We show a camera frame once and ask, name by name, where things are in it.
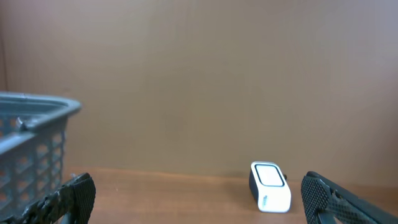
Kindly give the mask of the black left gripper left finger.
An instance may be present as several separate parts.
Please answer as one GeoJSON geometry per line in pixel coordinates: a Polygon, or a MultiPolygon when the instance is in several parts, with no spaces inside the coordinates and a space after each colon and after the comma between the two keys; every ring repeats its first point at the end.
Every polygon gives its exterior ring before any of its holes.
{"type": "Polygon", "coordinates": [[[88,173],[70,179],[55,192],[28,205],[21,215],[3,218],[6,224],[87,224],[94,208],[96,187],[88,173]]]}

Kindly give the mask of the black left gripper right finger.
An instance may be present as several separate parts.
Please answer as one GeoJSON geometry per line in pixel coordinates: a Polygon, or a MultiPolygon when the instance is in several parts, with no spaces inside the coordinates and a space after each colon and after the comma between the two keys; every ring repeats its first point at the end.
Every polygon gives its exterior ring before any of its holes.
{"type": "Polygon", "coordinates": [[[359,198],[324,176],[309,171],[301,182],[301,197],[308,224],[396,224],[397,217],[359,198]]]}

